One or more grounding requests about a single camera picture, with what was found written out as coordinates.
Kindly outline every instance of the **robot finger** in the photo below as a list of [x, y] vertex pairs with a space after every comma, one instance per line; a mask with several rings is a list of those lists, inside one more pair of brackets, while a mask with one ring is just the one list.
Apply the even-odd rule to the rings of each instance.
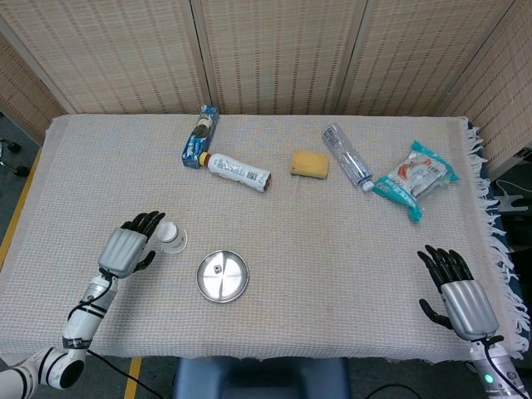
[[464, 280], [473, 280], [473, 274], [471, 274], [471, 271], [469, 270], [469, 267], [467, 266], [467, 263], [465, 260], [458, 254], [456, 251], [453, 251], [452, 249], [449, 251], [449, 255], [455, 260], [456, 266], [461, 272], [461, 275]]
[[445, 283], [449, 283], [449, 281], [445, 281], [440, 273], [440, 270], [436, 267], [434, 261], [427, 254], [422, 251], [417, 251], [417, 256], [419, 256], [425, 263], [426, 268], [428, 268], [429, 273], [431, 274], [432, 281], [434, 281], [436, 288], [438, 288], [438, 292], [441, 293], [441, 286]]
[[425, 300], [420, 299], [419, 304], [421, 306], [421, 309], [423, 310], [423, 313], [434, 323], [440, 324], [441, 326], [445, 328], [449, 328], [452, 330], [452, 324], [451, 320], [447, 316], [443, 316], [441, 314], [438, 314], [434, 311], [434, 309], [431, 307], [431, 305]]
[[159, 222], [166, 216], [166, 214], [160, 213], [157, 216], [155, 216], [144, 228], [144, 230], [141, 231], [143, 235], [148, 237], [150, 239], [151, 235], [155, 232], [155, 229], [157, 229], [157, 225]]
[[138, 214], [133, 221], [130, 223], [128, 229], [136, 231], [136, 227], [139, 225], [139, 223], [147, 216], [147, 213]]
[[436, 251], [430, 245], [425, 245], [425, 249], [431, 255], [432, 259], [434, 259], [434, 263], [436, 264], [436, 269], [440, 271], [440, 274], [445, 280], [445, 282], [450, 283], [454, 281], [451, 271], [449, 270], [449, 268], [447, 268], [446, 264], [442, 262], [441, 256], [438, 253], [438, 251]]
[[139, 223], [139, 225], [136, 227], [135, 231], [142, 233], [142, 231], [146, 228], [148, 223], [159, 214], [158, 210], [154, 210], [153, 212], [149, 212], [149, 214], [143, 218], [143, 220]]
[[455, 260], [444, 249], [438, 248], [437, 251], [440, 255], [441, 262], [447, 267], [449, 273], [451, 273], [453, 281], [463, 280], [461, 271], [456, 266]]
[[153, 261], [155, 257], [155, 251], [150, 251], [143, 261], [136, 264], [135, 270], [133, 273], [140, 272], [141, 270], [144, 270], [148, 266], [150, 266], [151, 262]]

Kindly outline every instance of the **yellow sponge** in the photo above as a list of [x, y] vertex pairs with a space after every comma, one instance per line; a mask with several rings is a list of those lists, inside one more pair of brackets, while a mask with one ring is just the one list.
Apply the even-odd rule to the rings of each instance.
[[310, 176], [324, 179], [329, 171], [327, 154], [295, 150], [292, 153], [292, 175]]

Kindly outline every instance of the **chair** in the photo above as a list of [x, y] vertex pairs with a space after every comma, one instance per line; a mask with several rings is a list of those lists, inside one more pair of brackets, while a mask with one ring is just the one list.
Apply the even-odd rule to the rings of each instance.
[[3, 166], [4, 168], [7, 168], [10, 170], [15, 176], [28, 176], [30, 174], [30, 170], [26, 166], [12, 166], [9, 165], [6, 161], [2, 159], [2, 156], [4, 154], [5, 149], [8, 149], [13, 154], [16, 154], [21, 150], [21, 146], [14, 141], [6, 140], [6, 139], [0, 139], [0, 166]]
[[350, 399], [347, 359], [180, 359], [174, 399]]

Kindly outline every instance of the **white tablecloth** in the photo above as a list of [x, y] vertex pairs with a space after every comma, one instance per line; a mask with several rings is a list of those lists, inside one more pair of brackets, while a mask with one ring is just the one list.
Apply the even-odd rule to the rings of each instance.
[[[526, 345], [502, 280], [508, 262], [497, 266], [504, 255], [490, 247], [464, 118], [221, 116], [211, 152], [271, 170], [263, 194], [182, 165], [196, 118], [53, 121], [0, 273], [5, 361], [61, 346], [67, 314], [97, 275], [112, 230], [153, 209], [186, 229], [188, 246], [159, 251], [147, 270], [120, 281], [91, 346], [101, 354], [467, 358], [468, 344], [419, 307], [426, 298], [443, 310], [416, 256], [425, 244], [461, 253], [485, 286], [505, 345]], [[424, 199], [424, 219], [413, 224], [404, 208], [354, 188], [334, 159], [325, 180], [290, 175], [294, 149], [328, 152], [321, 133], [334, 121], [375, 176], [420, 140], [461, 180]], [[155, 238], [148, 247], [159, 248]], [[210, 303], [196, 287], [201, 259], [216, 249], [239, 253], [249, 266], [249, 286], [232, 303]]]

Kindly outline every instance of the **wall panel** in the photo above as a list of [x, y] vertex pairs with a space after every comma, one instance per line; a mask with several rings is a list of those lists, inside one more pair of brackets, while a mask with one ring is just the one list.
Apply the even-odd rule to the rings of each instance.
[[203, 102], [180, 2], [3, 0], [0, 13], [75, 112], [197, 113]]
[[44, 141], [52, 118], [66, 113], [3, 35], [0, 35], [0, 87], [0, 111], [39, 144]]
[[338, 110], [427, 116], [511, 0], [370, 0]]
[[532, 2], [517, 0], [442, 107], [480, 127], [490, 177], [532, 144]]
[[365, 3], [201, 0], [222, 112], [328, 113]]

